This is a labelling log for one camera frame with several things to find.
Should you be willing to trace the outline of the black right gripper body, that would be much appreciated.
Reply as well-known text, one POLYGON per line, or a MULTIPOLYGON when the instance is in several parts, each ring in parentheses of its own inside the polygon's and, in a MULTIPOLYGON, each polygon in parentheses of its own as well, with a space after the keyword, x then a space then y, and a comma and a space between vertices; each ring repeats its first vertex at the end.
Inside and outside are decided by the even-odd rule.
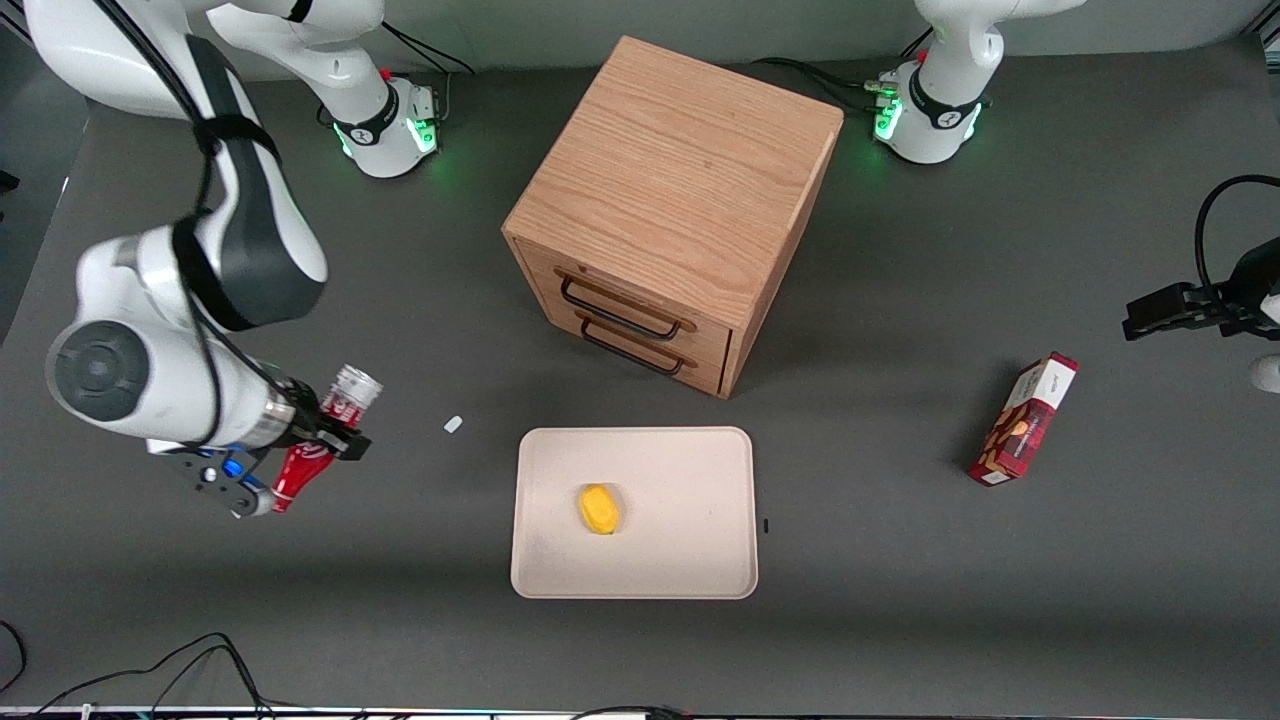
POLYGON ((315 391, 301 380, 285 380, 282 386, 284 397, 293 409, 293 416, 280 436, 280 448, 300 445, 317 445, 321 451, 333 451, 332 445, 319 439, 332 429, 332 419, 323 410, 321 400, 315 391))

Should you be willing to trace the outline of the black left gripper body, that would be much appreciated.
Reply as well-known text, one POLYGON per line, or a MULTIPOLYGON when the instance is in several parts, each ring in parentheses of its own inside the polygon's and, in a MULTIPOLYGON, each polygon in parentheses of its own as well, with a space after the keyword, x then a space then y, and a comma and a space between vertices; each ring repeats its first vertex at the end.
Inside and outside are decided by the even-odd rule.
POLYGON ((1279 341, 1277 320, 1263 309, 1279 279, 1279 238, 1275 237, 1244 252, 1229 278, 1210 281, 1204 260, 1204 241, 1194 241, 1196 269, 1201 287, 1194 329, 1217 327, 1224 338, 1235 334, 1279 341))

